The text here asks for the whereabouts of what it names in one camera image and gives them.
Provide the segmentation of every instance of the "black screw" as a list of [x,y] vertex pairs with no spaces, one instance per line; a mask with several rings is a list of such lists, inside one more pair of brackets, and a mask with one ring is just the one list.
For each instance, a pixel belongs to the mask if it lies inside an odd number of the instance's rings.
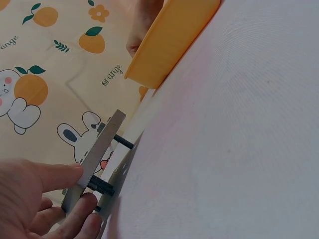
[[97,176],[93,175],[89,184],[88,188],[97,191],[101,194],[107,194],[113,196],[115,191],[113,190],[113,186],[107,182],[104,182],[102,179],[98,178]]
[[114,136],[114,140],[117,141],[118,143],[124,145],[125,147],[127,147],[129,149],[134,148],[134,144],[132,144],[131,142],[127,141],[126,139],[123,139],[122,137],[120,137],[117,134]]

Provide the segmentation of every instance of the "finger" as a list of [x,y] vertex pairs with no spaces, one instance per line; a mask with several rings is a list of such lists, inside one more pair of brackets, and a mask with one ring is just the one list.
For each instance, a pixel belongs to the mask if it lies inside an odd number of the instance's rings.
[[96,214],[90,214],[79,234],[74,239],[96,239],[100,233],[102,218]]
[[130,36],[128,43],[126,45],[126,49],[129,52],[131,57],[134,57],[135,53],[139,49],[141,45],[142,39],[136,36]]
[[40,236],[47,234],[54,224],[65,218],[65,212],[60,207],[52,207],[38,212],[29,228],[30,232]]
[[42,182],[43,192],[72,187],[83,174],[80,164],[66,166],[35,163],[34,165],[34,173]]
[[84,194],[62,225],[55,232],[49,234],[47,238],[74,238],[78,235],[86,218],[93,212],[96,205],[97,199],[92,193]]
[[39,212],[45,210],[45,209],[48,209],[48,208],[51,208],[53,206],[53,202],[46,198],[46,197],[43,197],[41,199],[41,204],[40,204],[40,208],[39,208]]

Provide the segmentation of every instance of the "yellow plastic piece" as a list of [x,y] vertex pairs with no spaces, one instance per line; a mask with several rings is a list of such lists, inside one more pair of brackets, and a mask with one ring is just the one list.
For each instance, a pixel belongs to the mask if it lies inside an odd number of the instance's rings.
[[146,34],[125,78],[157,89],[219,5],[220,0],[169,0]]

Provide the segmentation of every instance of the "pink cheek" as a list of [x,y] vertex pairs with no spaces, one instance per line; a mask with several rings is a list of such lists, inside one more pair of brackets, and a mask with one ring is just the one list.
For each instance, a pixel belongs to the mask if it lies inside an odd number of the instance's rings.
[[11,77],[7,77],[7,78],[4,80],[4,82],[5,82],[6,84],[11,84],[12,78],[11,78]]

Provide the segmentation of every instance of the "orange flower illustration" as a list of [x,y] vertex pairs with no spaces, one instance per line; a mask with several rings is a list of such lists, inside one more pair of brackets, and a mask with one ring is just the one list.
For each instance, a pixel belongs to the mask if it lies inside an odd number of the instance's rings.
[[89,14],[93,20],[105,22],[106,17],[110,14],[103,5],[99,4],[89,10]]

